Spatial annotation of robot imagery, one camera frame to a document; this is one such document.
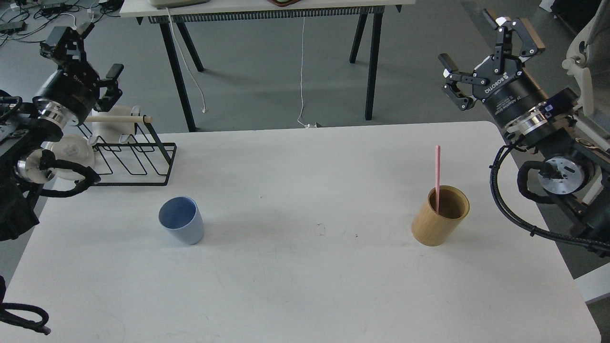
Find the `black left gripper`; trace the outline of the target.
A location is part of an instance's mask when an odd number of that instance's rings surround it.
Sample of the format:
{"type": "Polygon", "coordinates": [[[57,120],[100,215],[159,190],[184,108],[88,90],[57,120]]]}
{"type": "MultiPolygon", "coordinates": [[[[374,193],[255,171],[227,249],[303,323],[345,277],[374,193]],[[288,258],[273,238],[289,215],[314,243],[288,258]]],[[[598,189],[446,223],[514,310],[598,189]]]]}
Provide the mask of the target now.
{"type": "Polygon", "coordinates": [[[122,97],[119,76],[124,65],[113,64],[101,80],[100,76],[94,76],[94,69],[87,61],[84,40],[93,28],[93,22],[85,22],[75,29],[56,26],[40,43],[40,56],[56,63],[57,71],[49,76],[32,99],[39,111],[39,119],[59,128],[71,121],[72,126],[81,125],[93,107],[95,111],[108,112],[122,97]],[[101,97],[100,88],[105,88],[101,97]]]}

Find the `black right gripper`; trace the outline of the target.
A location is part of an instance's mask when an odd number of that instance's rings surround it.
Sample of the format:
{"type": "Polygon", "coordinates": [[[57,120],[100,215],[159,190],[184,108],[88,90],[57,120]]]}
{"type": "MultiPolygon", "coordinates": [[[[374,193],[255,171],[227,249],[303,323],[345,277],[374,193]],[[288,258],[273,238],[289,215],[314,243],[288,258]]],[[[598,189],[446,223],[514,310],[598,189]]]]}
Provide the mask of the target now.
{"type": "Polygon", "coordinates": [[[460,111],[471,109],[475,99],[482,101],[497,126],[503,130],[506,124],[549,98],[524,70],[524,62],[542,54],[546,46],[527,18],[499,17],[490,9],[483,9],[482,15],[495,29],[497,37],[492,57],[488,56],[474,69],[477,76],[460,72],[446,53],[439,54],[438,60],[444,66],[445,95],[460,111]],[[517,55],[513,54],[514,34],[521,41],[517,55]],[[473,96],[462,93],[458,87],[460,82],[473,85],[473,96]]]}

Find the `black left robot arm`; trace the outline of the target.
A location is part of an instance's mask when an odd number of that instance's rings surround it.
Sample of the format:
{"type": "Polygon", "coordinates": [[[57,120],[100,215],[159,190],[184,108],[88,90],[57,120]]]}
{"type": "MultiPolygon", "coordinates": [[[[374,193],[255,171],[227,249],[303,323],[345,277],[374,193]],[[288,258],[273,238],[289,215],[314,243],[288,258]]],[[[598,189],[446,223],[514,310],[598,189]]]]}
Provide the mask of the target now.
{"type": "Polygon", "coordinates": [[[81,125],[92,110],[109,111],[122,96],[114,64],[102,78],[87,61],[84,41],[93,22],[78,28],[55,27],[40,43],[40,54],[57,70],[30,102],[1,92],[0,239],[15,240],[39,223],[39,197],[68,198],[100,182],[92,169],[59,159],[42,147],[57,142],[75,119],[81,125]]]}

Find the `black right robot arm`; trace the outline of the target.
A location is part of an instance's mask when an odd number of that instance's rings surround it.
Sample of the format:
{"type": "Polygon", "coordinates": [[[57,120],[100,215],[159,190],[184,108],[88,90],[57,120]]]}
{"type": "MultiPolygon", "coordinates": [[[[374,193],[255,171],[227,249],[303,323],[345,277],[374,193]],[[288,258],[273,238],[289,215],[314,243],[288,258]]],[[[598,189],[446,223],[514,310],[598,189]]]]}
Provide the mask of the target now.
{"type": "Polygon", "coordinates": [[[576,93],[565,88],[548,96],[531,77],[525,62],[545,50],[526,19],[482,15],[494,28],[493,52],[472,72],[461,72],[448,54],[444,92],[461,111],[482,102],[507,141],[490,166],[490,190],[500,212],[512,223],[556,242],[576,245],[601,258],[609,256],[609,152],[576,136],[576,93]],[[554,204],[572,223],[570,234],[543,230],[514,213],[501,197],[498,174],[505,158],[533,150],[542,161],[524,162],[517,173],[520,194],[538,204],[554,204]]]}

